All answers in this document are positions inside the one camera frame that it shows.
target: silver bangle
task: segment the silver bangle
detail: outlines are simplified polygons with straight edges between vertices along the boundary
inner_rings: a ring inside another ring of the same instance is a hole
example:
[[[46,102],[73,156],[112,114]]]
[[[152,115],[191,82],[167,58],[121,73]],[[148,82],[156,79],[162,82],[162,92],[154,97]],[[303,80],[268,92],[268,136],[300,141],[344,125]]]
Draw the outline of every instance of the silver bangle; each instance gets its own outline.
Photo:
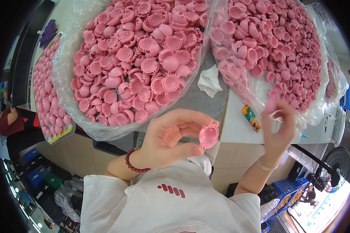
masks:
[[[261,162],[259,161],[260,159],[261,159],[261,157],[258,158],[257,164],[258,164],[258,166],[261,167],[263,170],[266,170],[266,171],[273,171],[273,170],[275,170],[275,169],[279,166],[279,164],[277,164],[276,167],[274,167],[274,168],[267,168],[267,167],[264,167],[264,166],[261,164]]]

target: red logo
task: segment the red logo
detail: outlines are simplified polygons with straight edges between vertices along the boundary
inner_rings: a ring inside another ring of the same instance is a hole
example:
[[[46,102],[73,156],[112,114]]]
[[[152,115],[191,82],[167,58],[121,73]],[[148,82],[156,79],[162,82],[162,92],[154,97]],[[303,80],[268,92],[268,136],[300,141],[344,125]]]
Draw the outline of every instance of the red logo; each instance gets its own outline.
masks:
[[[182,198],[185,198],[185,197],[186,197],[185,194],[184,194],[184,192],[183,192],[183,190],[177,189],[177,188],[173,188],[173,187],[171,187],[170,185],[166,186],[165,184],[162,184],[162,186],[161,186],[161,185],[158,185],[157,188],[159,188],[159,189],[162,189],[162,188],[163,188],[163,191],[165,191],[165,192],[168,191],[168,192],[171,193],[171,194],[175,193],[175,195],[181,196]]]

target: floor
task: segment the floor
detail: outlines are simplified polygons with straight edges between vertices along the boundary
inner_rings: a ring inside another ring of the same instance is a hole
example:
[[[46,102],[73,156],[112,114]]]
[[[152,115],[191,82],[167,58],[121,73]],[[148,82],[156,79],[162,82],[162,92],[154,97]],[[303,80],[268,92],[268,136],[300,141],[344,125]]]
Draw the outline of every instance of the floor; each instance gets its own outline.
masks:
[[[115,158],[113,155],[94,149],[91,139],[78,134],[52,146],[47,142],[41,142],[35,145],[35,148],[72,175],[77,174],[82,177],[103,174],[108,163]],[[264,146],[261,144],[222,142],[211,178],[214,188],[225,194],[229,184],[239,182],[244,172],[263,154]],[[267,184],[285,179],[293,165],[294,159],[284,154],[279,167],[273,171]]]

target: white t-shirt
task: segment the white t-shirt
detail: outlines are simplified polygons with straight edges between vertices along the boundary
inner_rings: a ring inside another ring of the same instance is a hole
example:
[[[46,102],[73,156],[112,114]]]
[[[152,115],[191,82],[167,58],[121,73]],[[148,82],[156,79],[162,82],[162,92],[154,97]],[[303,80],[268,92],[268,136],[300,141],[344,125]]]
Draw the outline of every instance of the white t-shirt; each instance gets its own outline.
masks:
[[[261,232],[257,195],[226,198],[189,161],[152,169],[136,182],[86,176],[80,232]]]

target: lighter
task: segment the lighter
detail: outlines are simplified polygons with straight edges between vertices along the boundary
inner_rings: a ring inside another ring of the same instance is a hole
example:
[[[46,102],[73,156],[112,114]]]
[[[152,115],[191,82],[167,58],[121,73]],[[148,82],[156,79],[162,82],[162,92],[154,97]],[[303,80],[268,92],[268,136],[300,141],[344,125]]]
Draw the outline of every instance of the lighter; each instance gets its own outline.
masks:
[[[255,130],[255,132],[259,132],[261,130],[261,124],[259,123],[257,117],[255,116],[252,109],[249,107],[249,105],[245,105],[243,109],[241,109],[241,112],[245,116],[245,118],[249,121],[252,128]]]

